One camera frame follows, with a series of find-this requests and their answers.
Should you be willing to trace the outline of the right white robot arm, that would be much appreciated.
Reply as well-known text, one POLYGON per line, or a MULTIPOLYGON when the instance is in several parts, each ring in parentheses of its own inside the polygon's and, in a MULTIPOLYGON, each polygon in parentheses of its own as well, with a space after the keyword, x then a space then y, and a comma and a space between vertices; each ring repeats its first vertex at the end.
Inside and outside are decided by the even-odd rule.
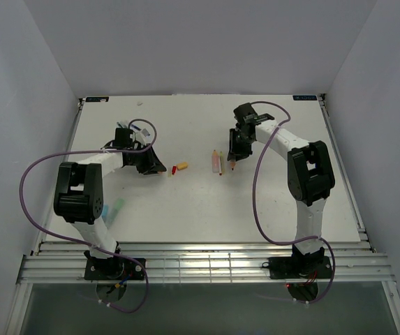
POLYGON ((292 246, 292 255, 282 266, 300 277, 307 277, 325 261, 322 238, 323 211, 335 186, 332 163, 327 145, 322 141, 309 142, 282 128, 286 121, 277 122, 269 114, 243 116, 230 129, 228 160, 248 158, 252 144, 264 144, 252 184, 252 206, 255 224, 262 237, 271 244, 292 246), (258 173, 268 149, 286 162, 287 186, 296 202, 296 235, 292 241, 274 241, 262 229, 256 204, 258 173))

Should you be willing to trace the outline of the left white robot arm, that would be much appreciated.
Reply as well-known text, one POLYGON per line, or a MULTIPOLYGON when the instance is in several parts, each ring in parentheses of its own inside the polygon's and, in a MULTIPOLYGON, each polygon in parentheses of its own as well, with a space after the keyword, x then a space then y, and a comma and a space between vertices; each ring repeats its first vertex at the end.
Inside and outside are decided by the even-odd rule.
POLYGON ((106 152, 59 166, 54 193, 54 213, 70 223, 90 245, 88 258, 101 260, 100 270, 111 279, 124 272, 124 261, 115 256, 117 241, 101 217, 104 208, 103 178, 126 166, 143 175, 160 174, 167 168, 146 142, 112 140, 106 152))

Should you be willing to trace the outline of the yellow-orange pen cap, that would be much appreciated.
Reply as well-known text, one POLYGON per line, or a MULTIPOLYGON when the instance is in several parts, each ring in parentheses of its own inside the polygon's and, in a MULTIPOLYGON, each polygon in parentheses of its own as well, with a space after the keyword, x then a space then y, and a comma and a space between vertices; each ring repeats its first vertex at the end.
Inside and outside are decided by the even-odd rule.
POLYGON ((185 170, 188 167, 188 163, 187 162, 182 162, 182 163, 178 163, 177 164, 177 169, 178 170, 185 170))

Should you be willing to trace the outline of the pink pencil-shaped pen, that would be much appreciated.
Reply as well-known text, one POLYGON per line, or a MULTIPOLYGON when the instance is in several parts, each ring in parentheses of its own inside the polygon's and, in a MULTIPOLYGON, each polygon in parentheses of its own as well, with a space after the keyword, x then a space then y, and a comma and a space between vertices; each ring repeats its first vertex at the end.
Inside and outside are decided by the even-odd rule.
POLYGON ((220 156, 216 150, 213 150, 212 153, 212 172, 213 173, 220 172, 220 156))

